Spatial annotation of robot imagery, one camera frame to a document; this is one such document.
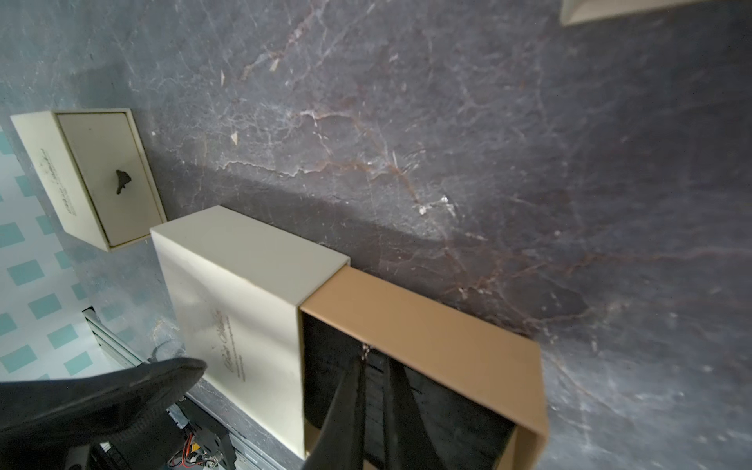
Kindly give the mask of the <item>cream drawer-style jewelry box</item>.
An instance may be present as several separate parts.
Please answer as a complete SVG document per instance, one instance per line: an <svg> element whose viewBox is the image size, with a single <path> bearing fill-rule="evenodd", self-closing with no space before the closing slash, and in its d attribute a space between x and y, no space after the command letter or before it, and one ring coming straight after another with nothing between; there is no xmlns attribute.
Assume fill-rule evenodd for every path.
<svg viewBox="0 0 752 470"><path fill-rule="evenodd" d="M130 109L42 111L11 120L66 233L112 252L168 221Z"/></svg>

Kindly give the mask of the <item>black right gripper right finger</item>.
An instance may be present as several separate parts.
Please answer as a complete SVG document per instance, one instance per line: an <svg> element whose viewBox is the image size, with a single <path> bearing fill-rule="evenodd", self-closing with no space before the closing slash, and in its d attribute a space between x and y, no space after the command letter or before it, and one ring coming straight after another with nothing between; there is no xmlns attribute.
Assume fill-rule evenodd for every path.
<svg viewBox="0 0 752 470"><path fill-rule="evenodd" d="M425 428L405 367L387 356L384 370L386 469L446 469Z"/></svg>

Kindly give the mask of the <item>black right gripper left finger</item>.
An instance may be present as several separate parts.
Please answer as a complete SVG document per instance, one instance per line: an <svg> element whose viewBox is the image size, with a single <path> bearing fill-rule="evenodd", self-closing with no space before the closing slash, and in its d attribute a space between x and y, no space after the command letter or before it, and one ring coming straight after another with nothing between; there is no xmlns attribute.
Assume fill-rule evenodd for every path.
<svg viewBox="0 0 752 470"><path fill-rule="evenodd" d="M357 356L344 372L304 469L362 470L365 433L365 365Z"/></svg>

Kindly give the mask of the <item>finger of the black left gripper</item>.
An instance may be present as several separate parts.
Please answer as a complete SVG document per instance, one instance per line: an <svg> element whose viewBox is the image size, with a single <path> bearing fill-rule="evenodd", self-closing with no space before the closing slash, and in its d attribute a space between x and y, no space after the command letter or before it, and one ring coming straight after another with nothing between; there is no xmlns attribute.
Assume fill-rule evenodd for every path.
<svg viewBox="0 0 752 470"><path fill-rule="evenodd" d="M197 358L143 363L98 376L3 382L1 448L68 448L146 429L204 375Z"/></svg>

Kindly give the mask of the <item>cream square gift box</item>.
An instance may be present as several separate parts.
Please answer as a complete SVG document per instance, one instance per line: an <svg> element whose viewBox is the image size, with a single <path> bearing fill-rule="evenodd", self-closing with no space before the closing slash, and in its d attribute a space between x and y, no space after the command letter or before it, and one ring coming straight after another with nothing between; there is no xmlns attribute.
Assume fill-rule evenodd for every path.
<svg viewBox="0 0 752 470"><path fill-rule="evenodd" d="M362 272L225 207L151 231L188 356L303 465L362 344L362 469L386 469L384 370L405 367L446 469L532 469L550 425L532 340Z"/></svg>

